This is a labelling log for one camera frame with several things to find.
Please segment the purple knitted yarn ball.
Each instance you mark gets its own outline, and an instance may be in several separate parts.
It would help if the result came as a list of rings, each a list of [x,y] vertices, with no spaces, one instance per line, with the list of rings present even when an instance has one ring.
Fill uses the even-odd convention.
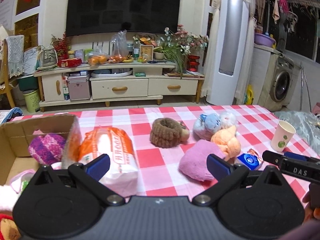
[[[49,133],[36,136],[30,143],[30,155],[41,165],[52,165],[61,161],[66,139]]]

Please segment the green white sponge cloth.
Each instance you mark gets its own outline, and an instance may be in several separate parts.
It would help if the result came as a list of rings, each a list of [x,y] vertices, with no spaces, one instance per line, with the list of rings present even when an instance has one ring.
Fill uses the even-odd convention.
[[[24,189],[28,186],[30,180],[30,177],[23,177],[21,179],[20,193],[22,193]]]

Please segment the orange tissue pack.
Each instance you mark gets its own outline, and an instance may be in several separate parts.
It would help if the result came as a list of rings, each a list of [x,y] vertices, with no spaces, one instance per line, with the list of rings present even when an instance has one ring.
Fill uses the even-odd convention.
[[[138,167],[132,141],[123,129],[99,127],[87,132],[80,144],[72,140],[69,151],[63,154],[61,167],[67,168],[76,162],[85,165],[102,154],[108,155],[110,161],[101,165],[108,171],[96,176],[99,182],[122,197],[135,195]]]

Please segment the blue grey plush toy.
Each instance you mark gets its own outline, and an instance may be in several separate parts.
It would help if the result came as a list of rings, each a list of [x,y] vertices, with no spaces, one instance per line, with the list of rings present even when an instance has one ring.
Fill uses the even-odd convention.
[[[221,114],[201,114],[194,123],[193,133],[200,139],[210,140],[219,130],[237,124],[236,116],[230,111],[224,111]]]

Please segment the front loading washing machine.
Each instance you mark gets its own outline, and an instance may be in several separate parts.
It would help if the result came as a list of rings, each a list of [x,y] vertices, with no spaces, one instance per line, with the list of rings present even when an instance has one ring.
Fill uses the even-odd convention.
[[[271,112],[287,107],[293,97],[300,66],[290,58],[272,53],[257,104]]]

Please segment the white plush toy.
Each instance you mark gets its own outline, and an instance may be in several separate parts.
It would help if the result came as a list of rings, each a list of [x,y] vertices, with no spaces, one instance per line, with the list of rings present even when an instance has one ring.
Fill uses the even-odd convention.
[[[1,212],[11,212],[20,197],[21,179],[23,177],[32,178],[35,170],[26,170],[11,178],[8,185],[1,186]]]

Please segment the cream TV cabinet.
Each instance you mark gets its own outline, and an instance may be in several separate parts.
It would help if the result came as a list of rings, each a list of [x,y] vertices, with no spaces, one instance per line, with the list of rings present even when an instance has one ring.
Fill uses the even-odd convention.
[[[172,62],[115,63],[75,68],[42,70],[34,74],[40,89],[40,107],[104,102],[109,106],[115,101],[155,100],[158,105],[164,96],[192,96],[199,102],[204,83],[202,74],[180,74]],[[68,77],[89,77],[91,97],[88,100],[71,101]]]

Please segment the red vase stand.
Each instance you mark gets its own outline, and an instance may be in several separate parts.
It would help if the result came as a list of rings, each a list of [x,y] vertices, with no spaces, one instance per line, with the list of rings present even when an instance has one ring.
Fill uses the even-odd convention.
[[[197,72],[200,56],[197,55],[188,55],[187,57],[187,70],[190,72]]]

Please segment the red snack box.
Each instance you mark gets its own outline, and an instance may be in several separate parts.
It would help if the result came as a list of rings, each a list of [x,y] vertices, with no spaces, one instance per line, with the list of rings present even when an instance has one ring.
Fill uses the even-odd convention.
[[[61,68],[75,68],[82,64],[82,59],[73,58],[73,59],[64,59],[58,61],[58,66]]]

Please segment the purple plastic basin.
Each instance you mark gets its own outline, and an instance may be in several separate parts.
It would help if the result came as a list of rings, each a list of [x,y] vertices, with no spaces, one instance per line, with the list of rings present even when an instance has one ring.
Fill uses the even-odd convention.
[[[271,38],[270,36],[260,34],[260,33],[255,33],[254,34],[254,42],[257,45],[261,46],[267,46],[267,47],[272,47],[275,44],[275,39]]]

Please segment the wooden dining chair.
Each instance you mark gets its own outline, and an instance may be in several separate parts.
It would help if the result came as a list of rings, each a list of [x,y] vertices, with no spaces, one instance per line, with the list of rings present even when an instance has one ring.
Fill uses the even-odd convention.
[[[1,95],[6,95],[11,108],[16,107],[11,91],[14,85],[17,84],[16,78],[10,78],[8,68],[8,44],[7,41],[3,42],[3,57],[1,60]]]

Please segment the green glass bottle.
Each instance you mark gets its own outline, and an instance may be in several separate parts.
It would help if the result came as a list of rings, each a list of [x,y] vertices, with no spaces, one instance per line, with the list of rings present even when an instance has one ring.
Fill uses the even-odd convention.
[[[140,41],[135,39],[133,42],[133,57],[135,60],[138,60],[140,54]]]

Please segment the potted green plant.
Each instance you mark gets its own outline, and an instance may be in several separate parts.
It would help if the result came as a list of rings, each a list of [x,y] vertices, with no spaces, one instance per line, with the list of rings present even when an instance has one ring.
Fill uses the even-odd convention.
[[[176,72],[183,76],[185,72],[185,65],[187,62],[187,56],[190,53],[188,46],[182,46],[174,42],[162,41],[161,45],[155,47],[154,53],[164,54],[164,58],[176,64]]]

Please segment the framed picture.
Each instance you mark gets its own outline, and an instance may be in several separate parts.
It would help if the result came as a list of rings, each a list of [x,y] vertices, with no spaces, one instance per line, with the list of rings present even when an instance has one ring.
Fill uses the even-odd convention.
[[[139,60],[142,62],[153,60],[153,45],[140,45]]]

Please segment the black flat screen television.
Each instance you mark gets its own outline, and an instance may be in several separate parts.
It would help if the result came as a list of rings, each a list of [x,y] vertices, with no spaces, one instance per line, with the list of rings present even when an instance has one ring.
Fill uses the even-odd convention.
[[[68,0],[67,36],[177,30],[180,0]]]

